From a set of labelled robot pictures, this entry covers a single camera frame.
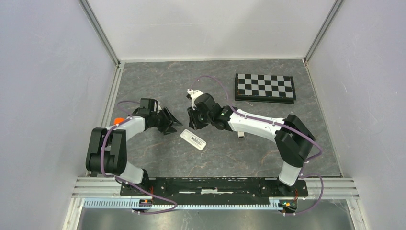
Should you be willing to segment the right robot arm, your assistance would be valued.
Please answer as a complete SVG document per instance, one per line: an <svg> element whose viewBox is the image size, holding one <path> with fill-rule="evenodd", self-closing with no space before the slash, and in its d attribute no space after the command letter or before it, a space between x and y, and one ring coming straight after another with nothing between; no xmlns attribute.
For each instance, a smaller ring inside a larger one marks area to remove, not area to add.
<svg viewBox="0 0 406 230"><path fill-rule="evenodd" d="M277 191L288 196L296 189L296 180L316 140L297 116L271 118L254 115L236 107L221 107L212 95L200 90L189 89L187 94L192 102L187 110L192 129L212 125L219 130L243 132L270 140L276 144L283 160Z"/></svg>

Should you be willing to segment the white remote control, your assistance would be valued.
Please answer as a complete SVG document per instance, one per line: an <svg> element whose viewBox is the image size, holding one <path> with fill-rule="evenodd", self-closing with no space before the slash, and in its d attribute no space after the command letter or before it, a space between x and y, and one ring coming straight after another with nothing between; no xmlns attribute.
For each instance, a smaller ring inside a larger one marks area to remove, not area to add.
<svg viewBox="0 0 406 230"><path fill-rule="evenodd" d="M200 151L202 151L207 145L203 139L187 129L181 132L180 137Z"/></svg>

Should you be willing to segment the long white plastic bar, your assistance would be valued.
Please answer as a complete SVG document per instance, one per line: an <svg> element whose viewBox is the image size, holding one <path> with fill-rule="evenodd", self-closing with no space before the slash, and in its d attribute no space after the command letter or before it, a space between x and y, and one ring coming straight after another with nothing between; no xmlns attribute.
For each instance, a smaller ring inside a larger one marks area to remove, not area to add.
<svg viewBox="0 0 406 230"><path fill-rule="evenodd" d="M242 131L238 131L238 132L237 132L237 137L238 137L238 138L244 138L244 137L245 137L245 133L242 132Z"/></svg>

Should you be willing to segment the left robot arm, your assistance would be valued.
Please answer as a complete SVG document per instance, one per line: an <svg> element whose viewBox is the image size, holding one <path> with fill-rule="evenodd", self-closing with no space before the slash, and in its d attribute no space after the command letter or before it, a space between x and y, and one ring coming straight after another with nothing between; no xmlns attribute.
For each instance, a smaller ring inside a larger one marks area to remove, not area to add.
<svg viewBox="0 0 406 230"><path fill-rule="evenodd" d="M138 195L145 195L150 190L149 176L145 169L136 167L127 160L127 142L149 128L157 128L161 134L167 135L175 133L176 126L182 126L182 123L167 107L161 107L155 99L142 98L139 107L127 118L112 126L92 130L85 161L86 169L132 183L132 189Z"/></svg>

